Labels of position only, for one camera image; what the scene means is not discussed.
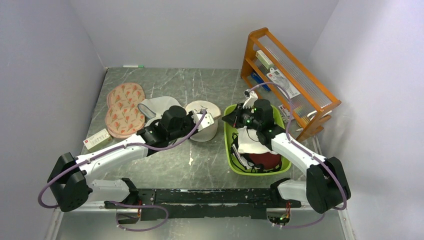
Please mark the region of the beige-trim mesh laundry bag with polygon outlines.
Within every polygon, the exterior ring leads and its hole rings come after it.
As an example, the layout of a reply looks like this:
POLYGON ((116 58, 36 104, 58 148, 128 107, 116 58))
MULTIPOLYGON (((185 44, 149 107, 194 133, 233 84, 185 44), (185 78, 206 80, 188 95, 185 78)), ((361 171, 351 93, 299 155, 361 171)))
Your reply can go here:
POLYGON ((221 116, 221 110, 217 105, 205 100, 196 100, 189 103, 185 110, 194 112, 197 122, 202 117, 202 110, 206 111, 206 115, 199 125, 199 131, 193 134, 190 139, 195 142, 208 142, 212 140, 218 130, 218 118, 221 116))

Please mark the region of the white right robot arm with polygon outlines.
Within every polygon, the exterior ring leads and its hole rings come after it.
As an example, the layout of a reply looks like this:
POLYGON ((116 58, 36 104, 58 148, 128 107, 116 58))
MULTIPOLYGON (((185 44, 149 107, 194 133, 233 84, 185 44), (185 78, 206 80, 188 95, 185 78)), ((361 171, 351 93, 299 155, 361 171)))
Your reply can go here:
POLYGON ((317 154, 291 137, 277 124, 268 100, 256 100, 249 107, 240 102, 222 120, 236 129, 230 153, 245 169, 271 170, 278 167, 277 157, 284 157, 305 175, 304 181, 277 183, 269 197, 275 207, 296 200, 319 214, 346 208, 351 192, 341 161, 317 154))

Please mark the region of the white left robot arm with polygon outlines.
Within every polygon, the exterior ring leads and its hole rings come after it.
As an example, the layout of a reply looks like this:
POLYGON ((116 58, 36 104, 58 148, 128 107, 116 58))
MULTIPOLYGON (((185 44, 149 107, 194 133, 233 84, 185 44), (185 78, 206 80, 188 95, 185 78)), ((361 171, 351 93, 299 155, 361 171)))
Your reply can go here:
POLYGON ((62 212, 91 202, 136 208, 142 200, 131 180, 100 180, 98 176, 126 162, 180 145, 201 130, 206 115, 206 110, 194 113, 186 112, 181 106, 171 106, 162 118, 121 142, 76 157, 69 152, 61 155, 38 194, 38 204, 46 209, 60 208, 62 212))

